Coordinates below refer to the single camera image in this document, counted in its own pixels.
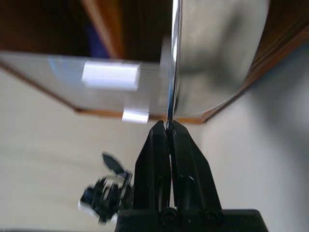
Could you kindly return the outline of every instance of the white wall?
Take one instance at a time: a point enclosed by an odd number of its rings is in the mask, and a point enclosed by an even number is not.
[[[202,151],[224,208],[256,208],[270,232],[309,231],[309,45],[206,123]]]
[[[113,232],[77,210],[107,174],[102,151],[133,170],[150,127],[72,110],[0,72],[0,229]],[[199,144],[201,126],[187,126]]]

